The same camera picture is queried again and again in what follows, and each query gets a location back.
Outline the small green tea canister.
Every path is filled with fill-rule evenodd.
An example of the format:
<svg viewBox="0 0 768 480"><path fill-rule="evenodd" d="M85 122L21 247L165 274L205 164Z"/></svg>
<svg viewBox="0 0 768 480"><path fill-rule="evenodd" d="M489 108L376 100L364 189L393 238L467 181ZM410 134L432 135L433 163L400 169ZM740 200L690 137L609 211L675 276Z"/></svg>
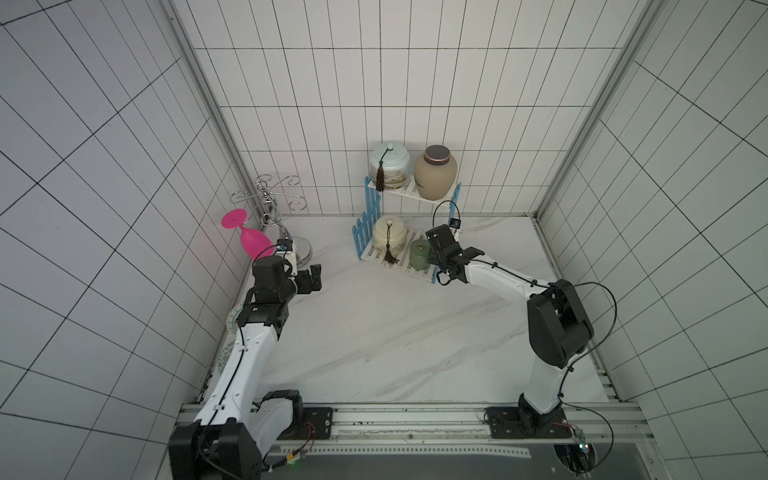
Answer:
<svg viewBox="0 0 768 480"><path fill-rule="evenodd" d="M431 246L428 240L419 238L409 246L409 266L416 271L425 271L430 268L429 255Z"/></svg>

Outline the blue white slatted shelf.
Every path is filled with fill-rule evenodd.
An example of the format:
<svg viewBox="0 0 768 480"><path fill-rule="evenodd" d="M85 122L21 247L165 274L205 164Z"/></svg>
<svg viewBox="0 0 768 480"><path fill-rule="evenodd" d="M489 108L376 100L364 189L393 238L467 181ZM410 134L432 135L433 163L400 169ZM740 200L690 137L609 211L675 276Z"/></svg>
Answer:
<svg viewBox="0 0 768 480"><path fill-rule="evenodd" d="M426 239L423 230L412 228L407 224L404 225L404 247L400 253L395 255L397 262L394 264L386 262L384 259L385 251L377 249L374 246L373 238L375 224L382 216L381 203L383 193L375 189L375 182L370 177L365 177L364 186L367 189L365 192L366 208L361 214L361 217L358 218L356 223L352 226L352 235L357 257L362 261L435 284L437 280L436 265L428 264L427 269L425 270L416 270L410 265L410 245L415 240ZM442 202L448 203L450 206L448 222L451 222L453 218L459 216L457 200L460 196L461 184L455 182L452 185L452 188L453 193L451 195L446 195L441 200L427 200L419 195L415 180L413 177L410 177L403 187L394 190L385 190L385 193L391 193L396 196L419 202L426 202L434 206L433 211L436 211Z"/></svg>

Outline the brown clay tea canister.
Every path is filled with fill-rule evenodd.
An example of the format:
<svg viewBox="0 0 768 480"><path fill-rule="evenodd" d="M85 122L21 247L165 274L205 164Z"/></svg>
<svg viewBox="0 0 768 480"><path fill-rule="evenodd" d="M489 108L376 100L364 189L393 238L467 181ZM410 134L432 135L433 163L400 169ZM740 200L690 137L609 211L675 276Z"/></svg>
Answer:
<svg viewBox="0 0 768 480"><path fill-rule="evenodd" d="M444 145L430 145L414 163L414 181L419 195L426 200L443 199L458 173L458 163Z"/></svg>

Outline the pale blue tasselled tea canister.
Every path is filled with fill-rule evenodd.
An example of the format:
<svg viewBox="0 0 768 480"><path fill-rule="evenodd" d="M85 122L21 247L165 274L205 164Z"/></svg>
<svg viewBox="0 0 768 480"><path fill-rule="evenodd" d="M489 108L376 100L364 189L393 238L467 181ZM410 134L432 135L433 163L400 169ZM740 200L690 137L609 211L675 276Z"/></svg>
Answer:
<svg viewBox="0 0 768 480"><path fill-rule="evenodd" d="M412 175L411 156L402 144L379 144L370 152L369 173L379 192L404 187Z"/></svg>

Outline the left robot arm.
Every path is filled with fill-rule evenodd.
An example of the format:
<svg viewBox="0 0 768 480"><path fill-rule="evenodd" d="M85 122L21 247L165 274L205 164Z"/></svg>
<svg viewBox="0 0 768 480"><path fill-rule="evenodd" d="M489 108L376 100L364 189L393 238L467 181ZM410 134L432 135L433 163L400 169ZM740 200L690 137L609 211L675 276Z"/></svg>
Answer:
<svg viewBox="0 0 768 480"><path fill-rule="evenodd" d="M289 464L287 455L272 464L266 458L284 433L311 435L296 390L273 391L262 399L257 387L297 295L322 288L322 267L296 267L291 254L252 263L247 290L235 325L233 351L216 386L195 419L174 429L168 443L175 479L258 479Z"/></svg>

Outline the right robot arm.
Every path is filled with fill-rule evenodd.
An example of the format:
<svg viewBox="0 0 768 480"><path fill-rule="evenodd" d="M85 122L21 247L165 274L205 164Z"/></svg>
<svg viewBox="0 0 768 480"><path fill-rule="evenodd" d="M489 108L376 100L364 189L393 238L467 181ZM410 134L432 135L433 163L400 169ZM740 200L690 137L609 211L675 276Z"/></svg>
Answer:
<svg viewBox="0 0 768 480"><path fill-rule="evenodd" d="M560 279L544 283L488 259L475 247L462 247L448 225L426 232L429 263L448 281L488 290L526 308L529 345L535 359L512 425L532 437L562 412L567 375L586 352L594 330L577 287Z"/></svg>

